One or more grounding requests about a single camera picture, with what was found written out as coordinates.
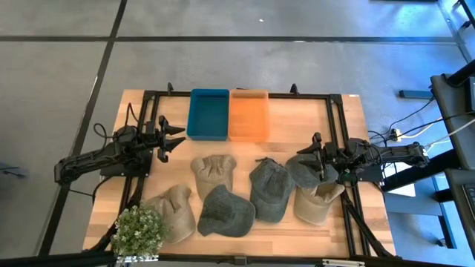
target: gray floor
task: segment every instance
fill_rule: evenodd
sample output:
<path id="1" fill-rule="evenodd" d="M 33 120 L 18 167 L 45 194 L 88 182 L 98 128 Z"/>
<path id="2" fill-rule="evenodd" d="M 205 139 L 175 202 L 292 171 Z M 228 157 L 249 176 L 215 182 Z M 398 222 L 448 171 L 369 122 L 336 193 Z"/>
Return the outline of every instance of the gray floor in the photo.
<path id="1" fill-rule="evenodd" d="M 0 35 L 107 36 L 119 7 L 119 1 L 112 0 L 31 3 L 0 0 Z M 448 1 L 443 6 L 454 24 L 464 22 Z M 135 0 L 128 2 L 119 35 L 448 37 L 451 32 L 434 3 Z M 53 165 L 71 148 L 104 48 L 103 42 L 0 42 L 0 159 L 30 172 L 23 180 L 0 177 L 0 240 L 5 240 L 0 243 L 1 258 L 34 252 L 55 188 Z M 392 121 L 425 103 L 400 99 L 398 90 L 426 90 L 430 76 L 464 63 L 456 45 L 441 43 L 116 43 L 91 122 L 112 128 L 123 89 L 165 90 L 172 82 L 175 90 L 245 87 L 286 92 L 295 82 L 303 93 L 360 94 L 368 129 L 385 131 Z M 433 103 L 398 127 L 412 128 L 439 116 Z M 443 125 L 435 125 L 418 141 L 427 144 L 446 133 Z M 89 131 L 83 151 L 101 144 Z M 449 148 L 439 145 L 430 154 Z M 85 175 L 73 188 L 92 191 L 97 181 L 97 174 Z M 449 205 L 448 210 L 457 250 L 433 244 L 434 238 L 442 238 L 437 218 L 388 214 L 398 255 L 475 265 L 455 208 Z M 90 212 L 89 198 L 70 194 L 53 253 L 81 249 Z"/>

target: wooden table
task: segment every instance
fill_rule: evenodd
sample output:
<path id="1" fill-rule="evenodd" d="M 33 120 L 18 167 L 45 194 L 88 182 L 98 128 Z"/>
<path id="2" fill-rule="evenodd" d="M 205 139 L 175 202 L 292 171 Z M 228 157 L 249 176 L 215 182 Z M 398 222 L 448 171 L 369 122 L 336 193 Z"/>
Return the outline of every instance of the wooden table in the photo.
<path id="1" fill-rule="evenodd" d="M 120 102 L 114 130 L 125 122 L 127 104 L 135 111 L 140 110 L 143 90 L 125 90 Z M 158 115 L 165 115 L 173 126 L 186 128 L 189 112 L 189 97 L 160 97 Z M 368 139 L 363 108 L 359 96 L 343 95 L 344 112 L 350 137 Z M 251 183 L 249 172 L 258 163 L 255 159 L 265 156 L 284 164 L 295 152 L 306 148 L 311 137 L 319 131 L 324 142 L 331 140 L 327 109 L 324 100 L 317 99 L 270 99 L 270 136 L 265 143 L 207 142 L 187 139 L 169 155 L 168 163 L 161 163 L 155 156 L 151 173 L 145 181 L 142 198 L 144 200 L 176 184 L 186 184 L 192 190 L 189 198 L 196 222 L 203 203 L 199 198 L 190 169 L 190 162 L 196 156 L 231 154 L 237 162 L 234 170 L 233 193 L 249 199 Z M 338 110 L 333 108 L 338 122 Z M 339 144 L 342 135 L 337 123 Z M 114 177 L 97 191 L 96 202 L 91 214 L 84 248 L 93 246 L 107 231 L 117 217 L 125 179 Z M 379 189 L 373 184 L 360 182 L 364 218 L 378 240 L 391 253 L 395 253 L 384 201 Z M 286 257 L 348 257 L 346 233 L 344 230 L 341 201 L 335 200 L 330 215 L 323 226 L 305 223 L 293 214 L 295 190 L 289 199 L 284 218 L 278 224 L 255 221 L 251 231 L 240 238 L 224 237 L 219 234 L 202 236 L 197 230 L 184 241 L 165 245 L 160 250 L 164 254 L 206 254 Z M 358 227 L 353 222 L 356 249 L 361 254 Z"/>

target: potted plant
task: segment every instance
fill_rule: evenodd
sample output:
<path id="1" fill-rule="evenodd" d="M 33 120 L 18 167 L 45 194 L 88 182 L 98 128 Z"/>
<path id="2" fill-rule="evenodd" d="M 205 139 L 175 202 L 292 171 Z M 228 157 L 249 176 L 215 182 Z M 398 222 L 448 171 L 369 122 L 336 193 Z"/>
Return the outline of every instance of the potted plant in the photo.
<path id="1" fill-rule="evenodd" d="M 117 233 L 111 238 L 114 253 L 141 261 L 158 255 L 168 235 L 168 226 L 151 206 L 133 206 L 125 209 L 115 222 Z"/>

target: beige bucket hat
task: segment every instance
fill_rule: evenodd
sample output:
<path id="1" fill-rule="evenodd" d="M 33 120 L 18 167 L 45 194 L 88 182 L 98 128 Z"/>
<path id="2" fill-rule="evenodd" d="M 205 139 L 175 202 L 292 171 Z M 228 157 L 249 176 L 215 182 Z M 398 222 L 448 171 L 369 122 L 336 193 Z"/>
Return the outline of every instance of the beige bucket hat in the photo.
<path id="1" fill-rule="evenodd" d="M 345 190 L 336 182 L 324 183 L 314 188 L 297 187 L 294 214 L 313 225 L 323 225 L 333 200 Z"/>
<path id="2" fill-rule="evenodd" d="M 232 170 L 236 167 L 235 159 L 230 155 L 211 155 L 198 157 L 191 162 L 191 170 L 196 179 L 196 188 L 201 200 L 217 185 L 225 185 L 232 191 Z"/>
<path id="3" fill-rule="evenodd" d="M 196 228 L 193 212 L 188 202 L 191 189 L 186 185 L 176 185 L 163 194 L 152 197 L 145 202 L 155 207 L 170 227 L 167 243 L 178 243 L 193 234 Z"/>

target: baseball cap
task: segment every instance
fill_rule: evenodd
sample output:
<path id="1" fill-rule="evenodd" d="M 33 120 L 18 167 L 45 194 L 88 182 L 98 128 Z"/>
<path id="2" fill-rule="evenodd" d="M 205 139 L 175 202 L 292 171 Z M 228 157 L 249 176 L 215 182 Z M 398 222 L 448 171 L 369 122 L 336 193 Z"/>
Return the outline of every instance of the baseball cap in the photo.
<path id="1" fill-rule="evenodd" d="M 280 222 L 295 185 L 288 170 L 273 159 L 265 158 L 249 178 L 252 183 L 250 200 L 255 207 L 256 219 Z"/>
<path id="2" fill-rule="evenodd" d="M 188 202 L 190 194 L 191 190 L 186 185 L 176 185 L 145 202 L 154 206 L 170 227 L 167 243 L 178 243 L 194 232 L 196 223 Z"/>
<path id="3" fill-rule="evenodd" d="M 251 202 L 230 193 L 225 185 L 218 185 L 204 200 L 198 231 L 203 236 L 217 233 L 243 237 L 251 230 L 254 217 L 255 208 Z"/>
<path id="4" fill-rule="evenodd" d="M 323 225 L 333 200 L 345 190 L 336 182 L 324 183 L 314 188 L 299 188 L 295 192 L 294 214 L 313 225 Z"/>
<path id="5" fill-rule="evenodd" d="M 314 154 L 297 154 L 291 157 L 285 163 L 285 167 L 289 170 L 291 177 L 295 184 L 301 188 L 314 188 L 324 182 L 335 182 L 338 179 L 338 172 L 330 164 L 325 164 L 327 178 L 324 179 L 321 171 L 305 166 L 300 161 L 315 161 L 317 160 Z"/>
<path id="6" fill-rule="evenodd" d="M 232 170 L 235 167 L 236 161 L 230 155 L 211 155 L 193 159 L 191 170 L 194 172 L 201 200 L 204 200 L 216 185 L 225 185 L 228 191 L 232 191 Z"/>

